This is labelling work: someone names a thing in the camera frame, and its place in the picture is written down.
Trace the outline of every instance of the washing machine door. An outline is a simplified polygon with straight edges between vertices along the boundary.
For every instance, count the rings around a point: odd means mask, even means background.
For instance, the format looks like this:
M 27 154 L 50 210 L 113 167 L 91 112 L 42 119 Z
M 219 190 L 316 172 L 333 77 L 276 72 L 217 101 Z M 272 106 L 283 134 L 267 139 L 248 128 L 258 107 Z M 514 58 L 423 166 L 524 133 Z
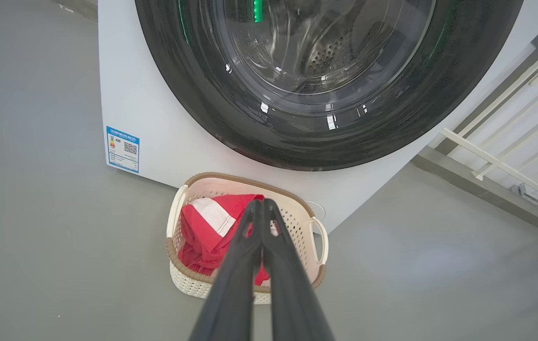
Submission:
M 521 0 L 136 0 L 189 114 L 232 149 L 325 171 L 396 151 L 496 58 Z

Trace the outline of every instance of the green light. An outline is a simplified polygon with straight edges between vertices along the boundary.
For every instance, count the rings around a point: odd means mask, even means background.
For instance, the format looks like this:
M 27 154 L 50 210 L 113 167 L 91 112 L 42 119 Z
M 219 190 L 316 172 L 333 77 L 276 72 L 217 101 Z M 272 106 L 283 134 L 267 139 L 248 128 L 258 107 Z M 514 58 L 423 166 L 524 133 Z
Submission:
M 181 0 L 178 0 L 178 15 L 180 16 L 180 24 L 182 25 L 182 32 L 184 32 L 184 40 L 189 43 L 189 37 L 187 35 L 187 28 L 184 26 L 184 20 L 182 19 L 182 7 L 180 6 Z
M 263 0 L 254 0 L 254 22 L 263 21 Z

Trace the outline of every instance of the basket handle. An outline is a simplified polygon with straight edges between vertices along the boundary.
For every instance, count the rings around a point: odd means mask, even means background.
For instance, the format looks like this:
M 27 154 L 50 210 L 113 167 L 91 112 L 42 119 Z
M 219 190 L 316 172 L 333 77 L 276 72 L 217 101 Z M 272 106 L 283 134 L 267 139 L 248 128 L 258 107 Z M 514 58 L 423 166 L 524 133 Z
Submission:
M 189 186 L 184 185 L 178 189 L 178 192 L 176 192 L 176 195 L 174 196 L 172 207 L 170 207 L 170 215 L 167 218 L 167 229 L 165 229 L 165 235 L 167 238 L 171 238 L 172 234 L 174 233 L 174 227 L 176 227 L 180 210 L 182 210 L 182 206 L 184 205 L 188 192 Z
M 307 222 L 310 224 L 311 230 L 313 229 L 313 224 L 317 225 L 319 228 L 319 232 L 321 233 L 321 259 L 319 259 L 319 263 L 322 265 L 326 265 L 326 261 L 328 260 L 328 232 L 326 231 L 326 228 L 323 227 L 323 224 L 317 220 L 314 216 Z M 313 240 L 313 247 L 317 250 L 315 247 L 315 240 Z

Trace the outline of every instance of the door glass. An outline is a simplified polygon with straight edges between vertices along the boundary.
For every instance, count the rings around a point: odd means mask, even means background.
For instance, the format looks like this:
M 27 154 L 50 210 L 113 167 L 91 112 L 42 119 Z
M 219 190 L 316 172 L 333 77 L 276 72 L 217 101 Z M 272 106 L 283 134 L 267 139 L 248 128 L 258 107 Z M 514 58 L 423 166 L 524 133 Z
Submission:
M 214 4 L 226 68 L 272 108 L 297 115 L 325 115 L 379 93 L 418 48 L 433 9 L 433 0 Z

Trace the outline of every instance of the clothes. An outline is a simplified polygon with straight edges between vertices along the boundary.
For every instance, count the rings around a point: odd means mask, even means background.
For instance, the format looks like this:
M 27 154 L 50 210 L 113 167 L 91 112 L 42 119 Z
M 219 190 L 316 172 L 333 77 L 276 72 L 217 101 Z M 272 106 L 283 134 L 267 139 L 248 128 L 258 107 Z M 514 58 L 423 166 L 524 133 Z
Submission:
M 187 268 L 210 276 L 229 250 L 247 204 L 255 199 L 264 197 L 247 194 L 199 198 L 182 207 L 180 230 L 186 242 L 178 253 L 180 261 Z M 261 266 L 254 283 L 261 285 L 267 279 L 269 275 Z

